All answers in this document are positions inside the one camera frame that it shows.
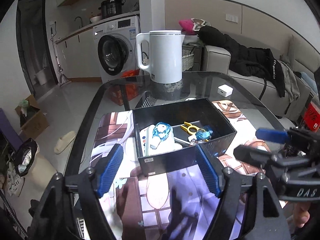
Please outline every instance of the washing machine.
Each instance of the washing machine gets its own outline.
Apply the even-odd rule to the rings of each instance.
[[[136,35],[139,29],[137,16],[93,27],[96,64],[99,64],[103,83],[138,68]]]

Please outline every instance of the white bucket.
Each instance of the white bucket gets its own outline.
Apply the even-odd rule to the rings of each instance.
[[[40,70],[38,73],[36,73],[36,77],[39,81],[40,85],[46,84],[51,78],[50,78],[50,68],[46,67],[42,70]]]
[[[52,176],[57,173],[57,171],[39,152],[40,148],[38,146],[33,164],[25,178],[31,179],[36,185],[45,190]]]

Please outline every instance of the kettle lid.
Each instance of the kettle lid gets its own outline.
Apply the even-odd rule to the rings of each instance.
[[[173,30],[150,31],[150,35],[181,35],[181,31],[173,31]]]

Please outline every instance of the kettle handle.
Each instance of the kettle handle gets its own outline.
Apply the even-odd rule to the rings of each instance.
[[[142,70],[145,70],[150,73],[150,61],[148,65],[143,65],[142,63],[142,51],[141,51],[141,43],[142,41],[150,43],[150,34],[149,33],[139,33],[136,36],[137,43],[137,56],[138,56],[138,67]]]

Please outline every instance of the door frame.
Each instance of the door frame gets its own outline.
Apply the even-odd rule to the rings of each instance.
[[[43,36],[44,36],[44,46],[45,46],[45,51],[47,53],[48,63],[49,63],[50,70],[51,70],[51,73],[53,76],[53,80],[54,80],[55,84],[57,85],[57,84],[59,84],[59,82],[58,82],[56,71],[53,66],[53,62],[52,62],[52,58],[51,58],[51,54],[50,54],[50,49],[49,49],[48,36],[47,36],[47,28],[46,28],[46,21],[45,21],[45,0],[42,0],[42,32],[43,32]]]
[[[19,60],[20,60],[22,71],[23,71],[23,75],[24,75],[24,77],[26,79],[26,82],[27,82],[27,85],[29,87],[30,93],[35,95],[36,91],[35,91],[35,89],[33,87],[33,84],[32,84],[31,78],[30,78],[30,74],[29,74],[29,71],[28,71],[24,50],[23,50],[23,47],[22,47],[21,11],[19,9],[19,6],[17,6],[17,15],[16,15],[16,35],[17,35],[17,47],[18,47]]]

